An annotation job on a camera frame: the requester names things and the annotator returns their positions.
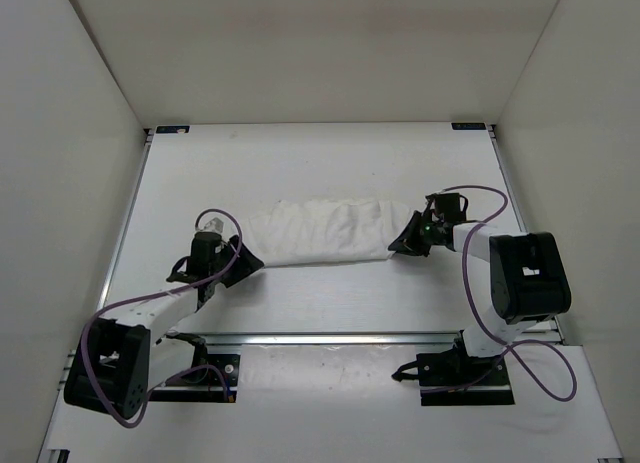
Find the white pleated skirt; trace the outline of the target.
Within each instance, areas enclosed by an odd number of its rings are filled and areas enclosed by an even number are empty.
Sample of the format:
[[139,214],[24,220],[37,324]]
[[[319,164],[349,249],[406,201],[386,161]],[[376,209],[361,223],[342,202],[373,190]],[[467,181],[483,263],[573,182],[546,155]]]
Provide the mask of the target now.
[[386,260],[413,210],[376,199],[279,201],[240,221],[243,244],[267,267]]

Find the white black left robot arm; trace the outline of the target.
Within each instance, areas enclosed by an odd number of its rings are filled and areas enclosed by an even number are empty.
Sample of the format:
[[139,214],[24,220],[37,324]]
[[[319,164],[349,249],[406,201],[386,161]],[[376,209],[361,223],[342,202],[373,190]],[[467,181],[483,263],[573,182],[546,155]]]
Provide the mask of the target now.
[[197,314],[218,286],[231,288],[264,268],[384,261],[396,253],[421,256],[421,214],[392,201],[282,202],[231,221],[224,237],[214,224],[195,223],[188,255],[167,278],[171,289],[113,303],[85,324],[64,386],[66,403],[136,427],[160,387],[217,383],[221,400],[235,394],[212,363],[203,338],[175,331]]

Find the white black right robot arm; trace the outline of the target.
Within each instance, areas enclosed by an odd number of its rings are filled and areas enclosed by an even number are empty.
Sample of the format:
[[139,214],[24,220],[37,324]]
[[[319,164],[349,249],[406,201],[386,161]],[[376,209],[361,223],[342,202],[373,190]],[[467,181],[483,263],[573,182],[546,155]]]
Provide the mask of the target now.
[[[534,325],[568,312],[572,296],[554,236],[549,232],[506,233],[490,218],[467,218],[468,199],[455,192],[426,197],[420,240],[461,255],[463,287],[474,323],[460,334],[462,348],[448,359],[449,374],[471,383],[484,360],[501,354]],[[491,303],[480,312],[469,282],[471,258],[489,265]]]

